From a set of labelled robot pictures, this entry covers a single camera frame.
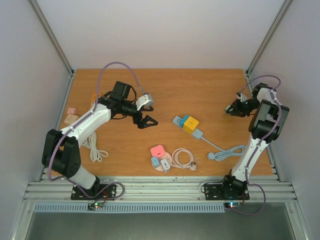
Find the beige cube dragon adapter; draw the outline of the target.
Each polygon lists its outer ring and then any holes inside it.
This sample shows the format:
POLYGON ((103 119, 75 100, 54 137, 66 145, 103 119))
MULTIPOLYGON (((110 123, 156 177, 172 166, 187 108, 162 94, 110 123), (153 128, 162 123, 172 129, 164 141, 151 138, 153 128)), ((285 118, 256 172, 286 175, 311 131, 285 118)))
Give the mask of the beige cube dragon adapter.
POLYGON ((63 122, 67 125, 71 125, 74 122, 76 122, 78 119, 79 119, 79 116, 74 114, 68 114, 63 122))

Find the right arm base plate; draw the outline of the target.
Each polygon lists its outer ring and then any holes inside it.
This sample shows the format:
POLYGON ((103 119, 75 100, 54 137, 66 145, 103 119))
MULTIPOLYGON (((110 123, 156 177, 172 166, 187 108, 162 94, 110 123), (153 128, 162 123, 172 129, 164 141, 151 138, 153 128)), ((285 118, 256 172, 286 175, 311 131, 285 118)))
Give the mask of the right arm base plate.
POLYGON ((248 189, 233 189, 231 186, 222 186, 222 184, 206 184, 204 186, 204 196, 207 201, 242 201, 249 200, 248 189))

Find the light blue power strip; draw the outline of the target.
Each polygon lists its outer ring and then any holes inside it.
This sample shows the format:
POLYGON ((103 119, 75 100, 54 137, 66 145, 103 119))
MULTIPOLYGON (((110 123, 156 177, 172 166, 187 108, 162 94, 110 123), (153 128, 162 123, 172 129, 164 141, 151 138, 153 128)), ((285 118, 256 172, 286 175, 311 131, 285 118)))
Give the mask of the light blue power strip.
MULTIPOLYGON (((186 132, 183 129, 183 123, 187 120, 189 116, 186 115, 184 118, 181 118, 179 116, 176 116, 172 122, 180 129, 182 129, 184 132, 186 132)), ((189 135, 191 135, 192 137, 194 137, 195 139, 199 140, 203 137, 203 132, 197 128, 195 128, 195 130, 193 131, 193 133, 190 133, 189 135)))

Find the teal plug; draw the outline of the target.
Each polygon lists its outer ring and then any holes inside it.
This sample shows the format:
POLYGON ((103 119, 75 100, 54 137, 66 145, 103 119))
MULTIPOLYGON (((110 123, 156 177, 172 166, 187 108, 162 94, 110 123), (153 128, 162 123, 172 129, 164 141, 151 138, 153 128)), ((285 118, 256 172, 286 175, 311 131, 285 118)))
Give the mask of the teal plug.
POLYGON ((180 127, 180 128, 183 128, 183 126, 184 126, 185 122, 188 120, 188 118, 189 118, 189 115, 185 115, 185 116, 181 119, 181 121, 180 121, 180 123, 179 123, 179 127, 180 127))

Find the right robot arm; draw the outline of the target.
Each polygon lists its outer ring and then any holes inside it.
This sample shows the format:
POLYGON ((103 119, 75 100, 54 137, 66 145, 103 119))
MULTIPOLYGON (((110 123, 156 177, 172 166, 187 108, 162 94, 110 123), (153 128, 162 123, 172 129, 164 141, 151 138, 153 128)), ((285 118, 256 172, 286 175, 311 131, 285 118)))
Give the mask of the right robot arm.
POLYGON ((249 176, 261 153, 275 141, 289 115, 289 107, 282 105, 277 91, 267 84, 259 83, 253 88, 252 98, 238 92, 237 99, 225 112, 235 117, 248 117, 255 111, 249 124, 248 144, 237 164, 224 176, 220 192, 224 199, 247 198, 249 176))

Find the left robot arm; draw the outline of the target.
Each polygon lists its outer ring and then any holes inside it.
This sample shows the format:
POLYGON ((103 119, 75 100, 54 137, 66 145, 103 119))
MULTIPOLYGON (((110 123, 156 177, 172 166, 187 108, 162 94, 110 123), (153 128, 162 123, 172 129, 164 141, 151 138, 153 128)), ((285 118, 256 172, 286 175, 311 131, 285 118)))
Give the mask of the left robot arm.
POLYGON ((82 166, 80 147, 101 125, 116 115, 132 117, 139 129, 153 127, 158 122, 144 111, 153 111, 153 97, 144 93, 135 100, 128 100, 134 88, 117 81, 113 90, 97 98, 88 112, 69 126, 51 129, 44 142, 42 164, 49 171, 55 171, 79 186, 89 199, 96 199, 101 193, 100 179, 82 166))

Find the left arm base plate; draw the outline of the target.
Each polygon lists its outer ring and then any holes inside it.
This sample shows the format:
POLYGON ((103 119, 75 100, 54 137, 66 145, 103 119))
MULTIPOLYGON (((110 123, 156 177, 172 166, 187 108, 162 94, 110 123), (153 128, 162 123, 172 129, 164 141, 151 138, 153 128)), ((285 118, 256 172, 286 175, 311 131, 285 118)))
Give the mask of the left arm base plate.
POLYGON ((70 199, 73 201, 80 200, 101 200, 113 199, 116 197, 117 186, 115 184, 99 184, 93 186, 91 189, 85 189, 81 186, 73 186, 70 199))

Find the yellow cube socket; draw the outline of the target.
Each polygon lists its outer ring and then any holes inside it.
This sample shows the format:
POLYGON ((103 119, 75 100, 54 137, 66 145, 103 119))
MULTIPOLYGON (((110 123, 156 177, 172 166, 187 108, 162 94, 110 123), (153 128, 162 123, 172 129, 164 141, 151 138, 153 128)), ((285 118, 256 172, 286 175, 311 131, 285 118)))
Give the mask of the yellow cube socket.
POLYGON ((198 120, 196 120, 192 116, 189 116, 187 121, 184 123, 183 130, 192 135, 195 129, 197 128, 198 124, 198 120))

